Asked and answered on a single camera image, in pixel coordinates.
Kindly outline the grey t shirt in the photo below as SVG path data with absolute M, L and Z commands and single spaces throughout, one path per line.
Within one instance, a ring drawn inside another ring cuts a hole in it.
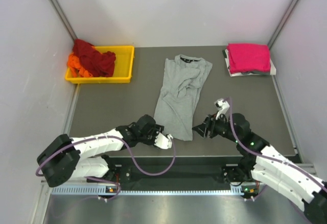
M 193 140 L 193 116 L 213 64 L 203 58 L 177 55 L 166 59 L 154 119 L 164 132 L 182 141 Z

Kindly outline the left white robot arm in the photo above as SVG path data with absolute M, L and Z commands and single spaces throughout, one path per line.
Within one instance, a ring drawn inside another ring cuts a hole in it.
M 164 134 L 164 127 L 150 115 L 137 122 L 116 127 L 103 134 L 82 138 L 59 135 L 37 158 L 50 187 L 69 180 L 92 177 L 111 181 L 117 169 L 107 152 L 132 148 L 138 143 L 163 150 L 172 147 L 172 136 Z

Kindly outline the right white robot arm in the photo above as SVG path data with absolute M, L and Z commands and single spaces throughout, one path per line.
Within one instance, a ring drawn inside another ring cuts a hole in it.
M 192 129 L 203 138 L 222 136 L 236 143 L 242 155 L 238 164 L 242 180 L 264 183 L 296 205 L 310 223 L 326 223 L 326 181 L 303 170 L 254 133 L 244 115 L 208 115 Z

